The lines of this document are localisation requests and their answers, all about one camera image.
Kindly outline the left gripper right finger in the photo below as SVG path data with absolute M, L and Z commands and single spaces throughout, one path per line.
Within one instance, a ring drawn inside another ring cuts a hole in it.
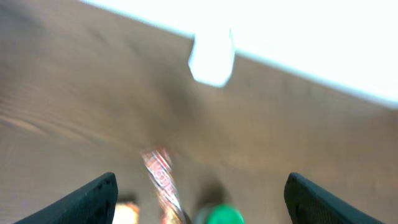
M 381 223 L 296 172 L 289 174 L 284 200 L 293 224 Z

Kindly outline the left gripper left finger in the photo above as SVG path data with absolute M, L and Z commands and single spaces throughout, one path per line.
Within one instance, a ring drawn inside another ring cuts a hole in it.
M 107 172 L 16 224 L 112 224 L 117 199 L 116 176 Z

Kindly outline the small orange snack box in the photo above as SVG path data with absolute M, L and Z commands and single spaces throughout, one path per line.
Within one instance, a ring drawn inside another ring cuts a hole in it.
M 113 224 L 138 224 L 139 207 L 133 202 L 118 202 L 115 206 Z

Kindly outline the red Top chocolate bar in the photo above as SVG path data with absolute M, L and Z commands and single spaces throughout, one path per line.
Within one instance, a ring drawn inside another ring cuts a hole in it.
M 172 161 L 166 148 L 155 147 L 141 153 L 144 165 L 155 187 L 162 215 L 161 224 L 187 224 L 180 198 L 172 175 Z

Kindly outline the green lid jar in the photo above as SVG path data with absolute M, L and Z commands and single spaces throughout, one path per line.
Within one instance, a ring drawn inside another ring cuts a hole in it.
M 228 204 L 206 205 L 197 211 L 193 224 L 245 224 L 241 212 Z

